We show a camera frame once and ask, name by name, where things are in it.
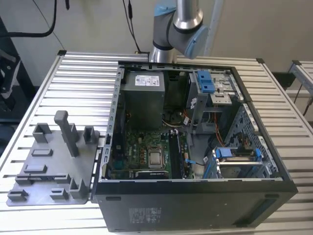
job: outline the gray plastic holder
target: gray plastic holder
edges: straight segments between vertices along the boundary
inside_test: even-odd
[[[67,116],[66,111],[55,116],[61,131],[46,123],[35,127],[35,142],[8,193],[8,206],[87,202],[100,134],[92,126],[77,131]]]

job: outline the green circuit board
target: green circuit board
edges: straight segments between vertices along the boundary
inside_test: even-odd
[[[164,170],[172,178],[168,133],[129,131],[126,135],[125,156],[121,161],[113,161],[112,179],[132,179],[134,173],[143,170]],[[179,138],[182,154],[187,152],[186,136]],[[162,168],[151,169],[148,163],[149,149],[162,151]]]

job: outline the slotted metal surface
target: slotted metal surface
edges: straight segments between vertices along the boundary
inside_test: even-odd
[[[313,95],[313,61],[294,61],[290,72],[298,78],[301,84]]]
[[[146,61],[145,55],[107,55],[68,52],[58,57],[0,158],[0,231],[10,234],[108,233],[97,204],[72,206],[8,207],[7,192],[22,168],[34,141],[37,122],[58,129],[53,115],[66,109],[69,121],[81,130],[94,125],[104,134],[118,60]],[[272,141],[276,145],[299,193],[255,230],[184,231],[167,234],[269,234],[313,233],[313,130],[302,118],[265,65],[255,59],[178,58],[178,63],[235,66],[246,85]]]

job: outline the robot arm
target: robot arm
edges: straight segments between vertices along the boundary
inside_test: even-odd
[[[176,6],[155,7],[153,50],[149,61],[175,62],[175,50],[194,59],[208,37],[208,27],[202,25],[203,12],[198,0],[176,0]]]

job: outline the power supply label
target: power supply label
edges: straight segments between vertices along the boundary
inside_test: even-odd
[[[137,75],[135,86],[159,87],[160,80],[158,76]]]

